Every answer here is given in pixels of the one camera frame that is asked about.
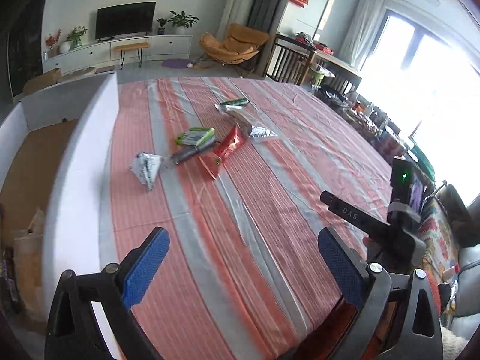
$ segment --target wooden railing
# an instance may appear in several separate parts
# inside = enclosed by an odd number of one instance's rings
[[[278,83],[302,85],[316,54],[315,47],[276,34],[263,76]]]

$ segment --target orange lounge chair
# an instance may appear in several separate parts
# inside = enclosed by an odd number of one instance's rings
[[[240,24],[231,23],[223,42],[219,42],[208,32],[200,39],[200,46],[205,54],[197,62],[213,59],[229,65],[237,65],[258,54],[258,48],[266,43],[270,35],[252,30]]]

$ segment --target white vase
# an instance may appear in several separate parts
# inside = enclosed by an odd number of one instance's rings
[[[176,27],[175,28],[175,33],[177,35],[185,35],[187,32],[187,28],[186,27]]]
[[[71,47],[71,42],[63,42],[60,46],[60,52],[62,54],[66,53],[66,52],[70,51],[70,47]]]

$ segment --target tv stand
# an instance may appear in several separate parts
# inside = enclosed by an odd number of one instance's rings
[[[77,71],[90,66],[103,68],[112,65],[120,66],[120,52],[115,48],[124,44],[145,43],[150,47],[144,50],[147,61],[164,59],[188,59],[190,57],[191,35],[135,35],[125,38],[113,38],[95,41],[42,61],[43,71],[48,72],[61,68],[62,73]],[[127,51],[125,63],[138,61],[136,50]]]

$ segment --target red striped bedsheet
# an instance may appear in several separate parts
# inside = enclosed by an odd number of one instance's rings
[[[163,169],[147,192],[129,165],[169,156],[194,126],[223,138],[233,126],[214,104],[246,96],[279,139],[248,143],[217,180],[197,159]],[[155,226],[170,251],[133,312],[166,360],[274,359],[315,330],[339,298],[317,249],[332,225],[362,255],[363,233],[328,212],[328,190],[378,218],[390,166],[314,96],[289,84],[227,78],[119,85],[111,144],[111,221],[118,258]]]

